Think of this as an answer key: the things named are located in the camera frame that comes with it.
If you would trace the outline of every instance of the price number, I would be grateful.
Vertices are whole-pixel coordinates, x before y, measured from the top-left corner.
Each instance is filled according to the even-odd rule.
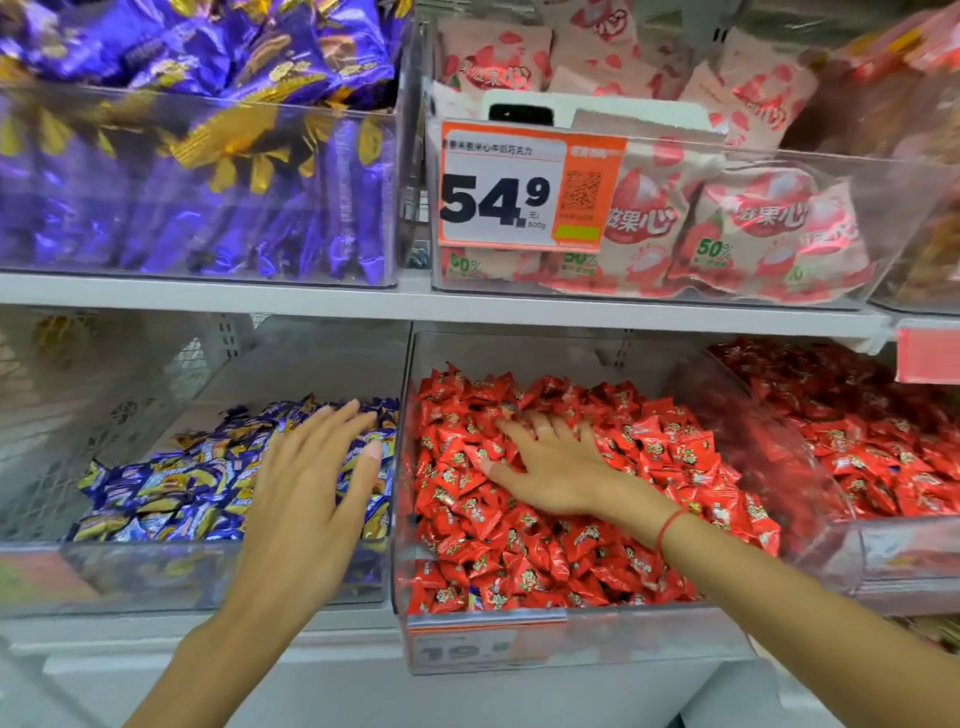
[[[466,634],[416,635],[413,664],[421,669],[495,667],[510,658],[516,630],[476,630]]]
[[[444,206],[440,217],[448,223],[466,223],[477,215],[491,217],[500,225],[526,227],[527,220],[521,217],[522,209],[517,204],[520,195],[520,180],[502,177],[477,203],[475,192],[476,175],[444,175],[441,198]],[[534,177],[525,185],[527,207],[543,207],[550,199],[550,182],[543,177]],[[544,221],[539,222],[544,228]]]

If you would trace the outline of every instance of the red wrapped sweet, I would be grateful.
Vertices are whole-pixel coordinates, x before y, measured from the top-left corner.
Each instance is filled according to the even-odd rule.
[[[899,384],[837,344],[740,338],[710,350],[799,428],[834,476],[846,502],[832,518],[960,513],[960,417],[935,387]]]
[[[631,382],[588,390],[554,376],[521,390],[509,374],[471,381],[451,365],[422,383],[420,407],[414,511],[418,539],[437,560],[416,564],[410,615],[699,598],[688,580],[609,523],[555,518],[484,476],[486,460],[523,472],[516,444],[495,424],[517,412],[559,416],[570,426],[589,421],[611,468],[649,479],[689,512],[779,553],[778,524],[758,496],[739,490],[741,473],[716,451],[714,433],[671,398],[647,400]],[[876,450],[877,463],[898,457]]]

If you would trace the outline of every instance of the pink snack bag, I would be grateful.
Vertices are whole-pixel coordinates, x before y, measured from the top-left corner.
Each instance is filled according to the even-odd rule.
[[[557,32],[550,56],[550,90],[592,96],[653,98],[656,71],[633,58],[621,46],[603,42],[589,31],[568,28]]]
[[[550,73],[549,28],[448,17],[440,21],[440,33],[445,84],[474,98],[491,88],[543,90]]]
[[[704,185],[671,279],[778,303],[832,301],[869,280],[850,184],[803,169],[730,167]]]
[[[705,179],[719,172],[722,138],[622,116],[578,111],[573,129],[632,138],[596,255],[548,254],[543,280],[560,290],[657,298],[685,287],[667,279],[673,249]],[[699,142],[704,147],[684,146]]]
[[[780,143],[782,135],[772,133],[766,122],[737,99],[705,62],[693,69],[680,101],[706,109],[713,129],[726,135],[724,143],[729,147],[774,150]]]
[[[639,58],[636,21],[624,0],[538,0],[537,7],[554,30],[562,32],[572,26],[592,31],[606,43],[627,46]]]
[[[817,90],[817,77],[770,43],[731,28],[717,77],[766,124],[777,144]]]
[[[487,248],[441,248],[444,280],[536,281],[542,253]]]

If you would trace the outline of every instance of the shelf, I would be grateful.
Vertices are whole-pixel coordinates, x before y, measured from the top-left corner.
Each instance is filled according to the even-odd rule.
[[[330,288],[214,280],[0,273],[0,303],[215,313],[276,313],[529,326],[886,339],[889,316],[875,309],[723,306],[708,303],[533,298],[445,293],[428,271],[403,271],[394,289]]]

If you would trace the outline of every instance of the left hand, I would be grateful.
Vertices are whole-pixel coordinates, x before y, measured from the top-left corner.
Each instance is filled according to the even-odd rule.
[[[379,441],[363,448],[336,505],[350,443],[376,421],[354,400],[324,407],[271,438],[246,521],[246,536],[218,617],[269,625],[292,639],[336,594],[363,529],[380,471]]]

